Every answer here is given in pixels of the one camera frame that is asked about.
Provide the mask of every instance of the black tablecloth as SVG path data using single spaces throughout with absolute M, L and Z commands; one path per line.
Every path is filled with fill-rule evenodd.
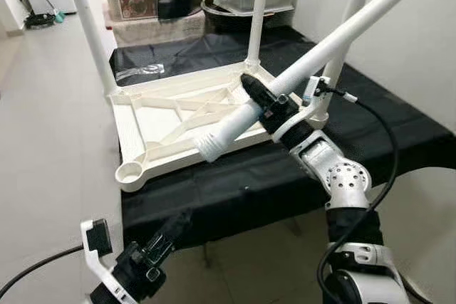
M 116 73 L 161 63 L 161 78 L 239 62 L 247 54 L 248 33 L 210 34 L 196 41 L 119 48 L 110 64 Z M 288 27 L 266 30 L 261 65 L 277 76 L 314 46 Z M 119 85 L 150 80 L 123 78 Z M 391 124 L 400 145 L 400 173 L 422 167 L 456 169 L 456 139 L 443 126 L 345 66 L 339 82 L 374 107 Z M 348 158 L 365 165 L 373 184 L 383 183 L 391 166 L 391 146 L 383 128 L 362 108 L 334 98 L 324 132 Z M 303 214 L 323 206 L 327 196 L 282 145 L 267 142 L 149 180 L 138 192 L 122 194 L 125 243 L 144 243 L 164 219 L 193 208 L 193 225 L 183 246 L 220 239 Z

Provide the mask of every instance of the floor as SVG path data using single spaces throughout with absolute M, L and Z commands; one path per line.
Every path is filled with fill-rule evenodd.
M 90 0 L 106 55 L 101 1 Z M 112 112 L 77 16 L 0 41 L 0 283 L 81 240 L 81 220 L 105 217 L 120 250 Z M 148 304 L 321 303 L 315 271 L 327 244 L 322 211 L 172 254 Z M 5 303 L 79 303 L 96 279 L 81 255 L 23 279 Z

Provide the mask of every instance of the mop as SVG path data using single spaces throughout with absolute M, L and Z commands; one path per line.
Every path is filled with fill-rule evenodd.
M 65 18 L 65 14 L 62 12 L 62 11 L 59 11 L 58 9 L 56 9 L 56 7 L 51 3 L 50 0 L 46 0 L 49 4 L 49 6 L 53 9 L 53 13 L 54 13 L 54 21 L 56 21 L 57 23 L 63 23 L 63 19 Z

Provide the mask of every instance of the white pvc pipe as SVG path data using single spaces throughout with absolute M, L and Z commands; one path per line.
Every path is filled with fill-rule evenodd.
M 366 0 L 349 0 L 347 7 L 343 13 L 342 23 L 350 17 L 352 17 L 352 15 L 354 15 L 359 9 L 361 9 L 365 3 Z M 339 53 L 325 66 L 323 76 L 326 76 L 330 79 L 328 84 L 330 87 L 336 87 L 349 48 L 350 45 L 344 46 L 339 51 Z M 318 107 L 318 110 L 313 116 L 314 120 L 324 122 L 328 119 L 328 114 L 326 113 L 326 111 L 328 110 L 328 106 L 331 101 L 331 96 L 332 94 L 325 95 L 325 98 L 323 99 L 321 105 Z
M 247 59 L 245 60 L 245 63 L 253 68 L 259 65 L 259 45 L 261 43 L 265 5 L 266 0 L 255 0 L 254 15 L 250 28 L 249 52 L 247 53 Z
M 98 30 L 93 19 L 92 12 L 87 0 L 74 0 L 76 8 L 78 10 L 79 19 L 83 24 L 85 37 L 87 38 L 90 51 L 92 52 L 95 65 L 98 73 L 100 74 L 101 82 L 105 95 L 111 95 L 117 93 L 120 88 L 115 83 L 113 71 L 111 70 L 108 60 L 105 57 L 105 50 L 101 43 Z
M 293 92 L 305 77 L 315 73 L 342 47 L 358 38 L 399 1 L 372 0 L 270 82 L 268 88 L 276 95 Z M 238 136 L 258 120 L 260 113 L 261 109 L 255 102 L 247 101 L 224 118 L 214 132 L 195 139 L 197 149 L 208 162 L 216 160 Z

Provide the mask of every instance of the circular hole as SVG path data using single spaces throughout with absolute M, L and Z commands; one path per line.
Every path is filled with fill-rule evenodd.
M 138 162 L 128 162 L 118 167 L 115 178 L 120 183 L 133 183 L 143 174 L 143 166 Z

